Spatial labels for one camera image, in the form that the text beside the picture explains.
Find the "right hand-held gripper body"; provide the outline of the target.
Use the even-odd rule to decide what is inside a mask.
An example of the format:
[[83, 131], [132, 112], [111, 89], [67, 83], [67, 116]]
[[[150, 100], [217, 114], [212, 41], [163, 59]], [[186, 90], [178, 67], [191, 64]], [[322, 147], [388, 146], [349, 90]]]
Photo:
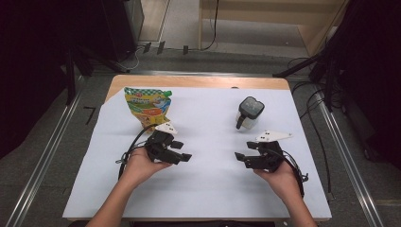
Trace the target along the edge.
[[246, 168], [265, 169], [274, 172], [283, 162], [288, 159], [279, 145], [279, 140], [290, 138], [291, 134], [279, 131], [264, 131], [254, 141], [260, 143], [258, 156], [250, 156], [251, 159], [244, 162]]

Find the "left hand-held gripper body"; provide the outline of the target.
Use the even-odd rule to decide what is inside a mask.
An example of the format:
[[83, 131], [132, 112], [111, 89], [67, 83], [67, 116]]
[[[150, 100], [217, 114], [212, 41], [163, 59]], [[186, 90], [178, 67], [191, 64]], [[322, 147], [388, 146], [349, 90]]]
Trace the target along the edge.
[[154, 132], [145, 143], [145, 148], [151, 161], [159, 160], [172, 164], [172, 155], [177, 152], [169, 148], [171, 148], [171, 143], [175, 141], [174, 134], [177, 133], [170, 122], [155, 127]]

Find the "clear jar with black lid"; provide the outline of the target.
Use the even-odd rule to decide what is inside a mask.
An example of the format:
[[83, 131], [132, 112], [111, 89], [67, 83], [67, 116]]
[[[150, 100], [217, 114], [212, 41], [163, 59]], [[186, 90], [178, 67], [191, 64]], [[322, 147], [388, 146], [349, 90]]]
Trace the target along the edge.
[[247, 96], [238, 106], [235, 127], [250, 130], [257, 121], [257, 118], [265, 109], [265, 105], [253, 96]]

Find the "yellow seasoning pouch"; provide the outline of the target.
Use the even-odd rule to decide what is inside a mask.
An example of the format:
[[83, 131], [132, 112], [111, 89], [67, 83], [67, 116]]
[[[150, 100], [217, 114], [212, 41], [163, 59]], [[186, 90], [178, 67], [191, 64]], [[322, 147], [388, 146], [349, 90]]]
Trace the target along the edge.
[[153, 131], [156, 125], [169, 121], [166, 114], [171, 104], [171, 91], [125, 87], [124, 95], [131, 113], [143, 128], [151, 126], [149, 130]]

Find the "person's right hand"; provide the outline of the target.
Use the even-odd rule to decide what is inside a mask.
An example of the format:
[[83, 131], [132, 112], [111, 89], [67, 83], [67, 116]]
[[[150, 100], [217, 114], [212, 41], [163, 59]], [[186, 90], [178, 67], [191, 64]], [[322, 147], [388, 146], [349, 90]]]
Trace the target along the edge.
[[274, 172], [263, 169], [253, 172], [265, 180], [284, 203], [301, 198], [299, 185], [289, 164], [282, 163]]

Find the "person's left hand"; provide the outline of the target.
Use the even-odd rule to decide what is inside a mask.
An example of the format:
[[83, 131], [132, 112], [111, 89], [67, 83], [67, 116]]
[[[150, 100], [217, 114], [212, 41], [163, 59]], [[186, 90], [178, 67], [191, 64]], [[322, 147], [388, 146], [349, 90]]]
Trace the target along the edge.
[[133, 190], [139, 184], [145, 182], [156, 172], [170, 167], [166, 162], [152, 162], [144, 148], [137, 148], [128, 160], [127, 166], [118, 183], [124, 188]]

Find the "black stand legs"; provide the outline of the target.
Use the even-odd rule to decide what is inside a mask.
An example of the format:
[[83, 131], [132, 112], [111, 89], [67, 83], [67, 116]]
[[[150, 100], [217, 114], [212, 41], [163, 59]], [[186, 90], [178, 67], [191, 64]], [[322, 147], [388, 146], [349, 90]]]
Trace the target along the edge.
[[94, 68], [90, 63], [90, 59], [94, 59], [100, 62], [102, 65], [106, 66], [116, 73], [127, 72], [127, 69], [124, 69], [122, 66], [118, 66], [116, 62], [106, 60], [105, 58], [102, 58], [100, 55], [98, 55], [96, 52], [80, 45], [70, 45], [66, 49], [65, 59], [67, 105], [70, 105], [73, 102], [74, 98], [78, 95], [76, 89], [75, 68], [77, 68], [83, 76], [90, 77], [94, 72]]
[[311, 82], [317, 83], [321, 80], [323, 75], [326, 75], [325, 89], [323, 92], [323, 102], [328, 111], [332, 112], [332, 97], [334, 91], [335, 77], [340, 73], [340, 69], [336, 60], [325, 51], [321, 51], [320, 53], [290, 67], [289, 69], [277, 74], [273, 74], [272, 76], [274, 78], [284, 79], [311, 64], [315, 64], [309, 74], [309, 79]]

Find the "black cabinet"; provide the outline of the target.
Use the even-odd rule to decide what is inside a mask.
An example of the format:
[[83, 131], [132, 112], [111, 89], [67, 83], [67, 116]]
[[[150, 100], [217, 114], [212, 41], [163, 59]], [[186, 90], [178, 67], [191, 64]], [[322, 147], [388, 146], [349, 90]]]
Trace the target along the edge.
[[141, 0], [102, 0], [112, 42], [112, 59], [123, 61], [138, 46], [145, 15]]

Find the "light wooden shelf unit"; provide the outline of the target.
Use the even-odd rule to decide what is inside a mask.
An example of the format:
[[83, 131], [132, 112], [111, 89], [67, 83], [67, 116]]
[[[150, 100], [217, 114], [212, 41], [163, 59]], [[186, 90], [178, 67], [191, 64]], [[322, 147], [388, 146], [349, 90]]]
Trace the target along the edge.
[[333, 26], [338, 26], [350, 0], [199, 0], [199, 40], [202, 41], [202, 20], [211, 19], [210, 9], [218, 18], [296, 25], [309, 56], [316, 55]]

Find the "black curtain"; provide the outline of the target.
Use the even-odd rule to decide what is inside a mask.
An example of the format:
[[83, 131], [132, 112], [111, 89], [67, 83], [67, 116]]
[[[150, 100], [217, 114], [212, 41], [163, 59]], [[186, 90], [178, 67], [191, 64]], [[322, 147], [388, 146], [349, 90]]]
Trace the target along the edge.
[[0, 159], [66, 87], [63, 53], [41, 0], [0, 0]]
[[350, 0], [334, 39], [365, 155], [401, 170], [401, 0]]

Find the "metal floor rail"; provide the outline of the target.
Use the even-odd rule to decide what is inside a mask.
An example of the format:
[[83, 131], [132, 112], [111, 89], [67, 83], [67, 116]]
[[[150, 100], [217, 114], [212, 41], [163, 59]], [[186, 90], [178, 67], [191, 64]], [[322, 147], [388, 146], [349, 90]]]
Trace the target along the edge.
[[45, 173], [58, 149], [65, 130], [78, 106], [85, 85], [86, 78], [84, 76], [79, 76], [76, 84], [77, 93], [73, 96], [72, 101], [64, 107], [62, 115], [52, 131], [37, 165], [33, 169], [26, 185], [24, 186], [5, 227], [21, 227], [26, 217], [26, 213], [33, 203], [42, 181], [44, 180]]
[[347, 173], [348, 179], [354, 188], [357, 201], [362, 209], [367, 222], [370, 227], [384, 227], [383, 221], [378, 213], [375, 202], [371, 196], [371, 193], [363, 181], [361, 174], [357, 168], [354, 158], [348, 148], [344, 137], [340, 131], [335, 116], [328, 111], [324, 104], [320, 105], [322, 115], [325, 119], [328, 129], [333, 137], [336, 145], [338, 154], [341, 158], [341, 162], [344, 170]]

